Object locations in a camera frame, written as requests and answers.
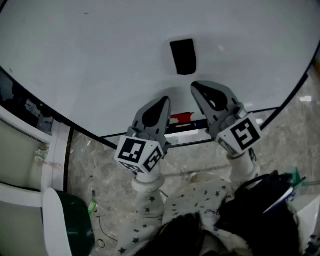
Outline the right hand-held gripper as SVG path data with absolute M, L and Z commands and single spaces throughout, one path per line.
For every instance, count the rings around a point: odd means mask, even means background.
M 233 157 L 244 154 L 262 139 L 254 115 L 237 103 L 237 97 L 227 86 L 207 80 L 194 81 L 191 94 L 201 113 L 212 123 L 206 132 Z M 233 110 L 218 119 L 230 104 L 235 105 Z

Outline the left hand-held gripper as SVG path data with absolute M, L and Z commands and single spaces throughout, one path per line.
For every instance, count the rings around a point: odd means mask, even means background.
M 115 161 L 135 173 L 155 173 L 171 146 L 165 137 L 171 108 L 168 96 L 156 98 L 143 106 L 136 113 L 133 126 L 120 137 Z

